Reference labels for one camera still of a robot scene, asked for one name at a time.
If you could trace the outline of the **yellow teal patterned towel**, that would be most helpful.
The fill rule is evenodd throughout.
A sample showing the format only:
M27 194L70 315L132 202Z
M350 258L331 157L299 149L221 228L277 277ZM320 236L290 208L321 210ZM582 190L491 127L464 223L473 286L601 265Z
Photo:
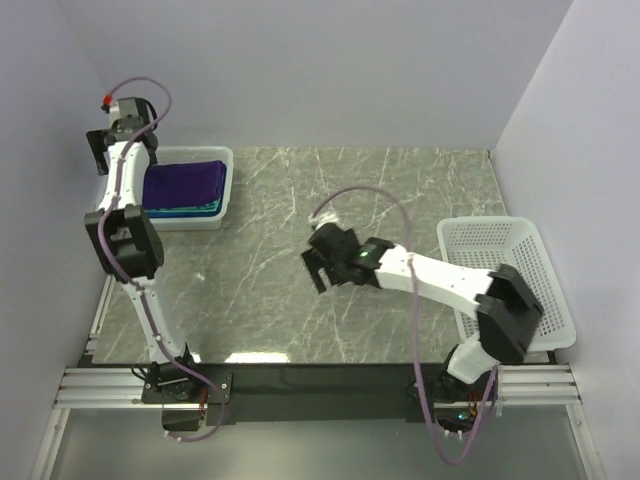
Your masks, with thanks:
M217 215L222 206L222 199L218 198L212 202L189 206L189 207L174 207L174 208L153 208L147 209L146 212L153 218L164 217L208 217Z

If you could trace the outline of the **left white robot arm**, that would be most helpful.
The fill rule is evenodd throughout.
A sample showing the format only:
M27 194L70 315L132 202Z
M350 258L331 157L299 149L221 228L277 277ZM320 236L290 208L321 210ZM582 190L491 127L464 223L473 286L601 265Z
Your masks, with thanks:
M169 403L196 400L201 377L184 336L169 319L160 269L162 241L142 205L148 167L157 163L154 129L158 114L143 98L103 100L105 129L86 137L100 175L107 178L102 199L84 216L85 229L105 273L119 282L134 305L147 342L150 365L133 366L145 392Z

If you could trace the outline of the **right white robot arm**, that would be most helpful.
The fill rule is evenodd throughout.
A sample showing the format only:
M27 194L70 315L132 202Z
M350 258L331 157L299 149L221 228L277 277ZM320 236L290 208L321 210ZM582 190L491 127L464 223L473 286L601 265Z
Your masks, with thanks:
M317 227L301 257L319 292L352 283L410 292L475 320L476 333L456 345L436 377L445 400L462 399L485 373L526 357L544 308L514 267L469 268L415 254L388 240L357 239L334 223Z

